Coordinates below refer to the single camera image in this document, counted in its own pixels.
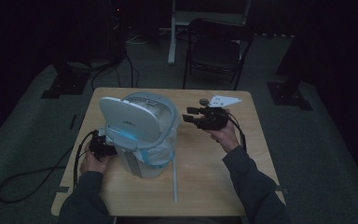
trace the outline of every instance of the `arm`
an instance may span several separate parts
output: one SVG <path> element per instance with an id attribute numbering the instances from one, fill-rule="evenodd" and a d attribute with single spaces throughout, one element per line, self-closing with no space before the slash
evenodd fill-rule
<path id="1" fill-rule="evenodd" d="M 103 174 L 110 158 L 97 161 L 86 146 L 86 157 L 80 167 L 79 177 L 74 192 L 62 205 L 60 224 L 66 223 L 111 223 L 108 210 L 99 195 L 103 183 Z"/>
<path id="2" fill-rule="evenodd" d="M 275 193 L 275 182 L 257 170 L 255 161 L 240 146 L 231 121 L 219 131 L 204 130 L 227 153 L 223 162 L 230 172 L 250 223 L 291 223 L 286 206 Z"/>

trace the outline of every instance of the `person's left hand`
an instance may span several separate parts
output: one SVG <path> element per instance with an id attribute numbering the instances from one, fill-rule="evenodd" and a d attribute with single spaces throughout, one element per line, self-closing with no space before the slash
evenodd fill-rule
<path id="1" fill-rule="evenodd" d="M 100 172 L 104 175 L 104 173 L 107 170 L 108 164 L 110 162 L 111 156 L 102 157 L 98 161 L 94 157 L 94 155 L 92 155 L 89 145 L 90 145 L 90 143 L 88 143 L 86 145 L 86 147 L 84 148 L 84 150 L 86 151 L 86 156 L 85 156 L 83 162 L 81 163 L 80 173 L 84 174 L 87 171 L 96 171 L 96 172 Z"/>

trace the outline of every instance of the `wooden table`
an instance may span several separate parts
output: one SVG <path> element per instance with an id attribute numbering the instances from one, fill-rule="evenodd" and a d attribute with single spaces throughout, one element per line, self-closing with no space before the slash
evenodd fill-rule
<path id="1" fill-rule="evenodd" d="M 188 106 L 200 107 L 199 99 L 214 95 L 238 97 L 242 102 L 227 108 L 237 118 L 246 135 L 248 153 L 258 169 L 279 184 L 269 149 L 255 111 L 252 96 L 246 91 L 191 91 L 98 88 L 95 90 L 76 144 L 62 177 L 51 213 L 57 216 L 62 203 L 72 193 L 73 168 L 76 150 L 87 133 L 104 126 L 99 107 L 104 96 L 124 98 L 136 91 L 150 91 L 170 98 L 179 114 L 186 114 Z M 173 199 L 172 162 L 156 178 L 146 179 L 126 171 L 119 157 L 114 157 L 103 180 L 102 197 L 111 216 L 118 217 L 225 217 L 245 216 L 243 207 L 232 187 L 228 170 L 222 162 L 226 152 L 192 123 L 183 122 L 177 132 L 176 163 L 178 201 Z M 277 191 L 284 202 L 282 193 Z"/>

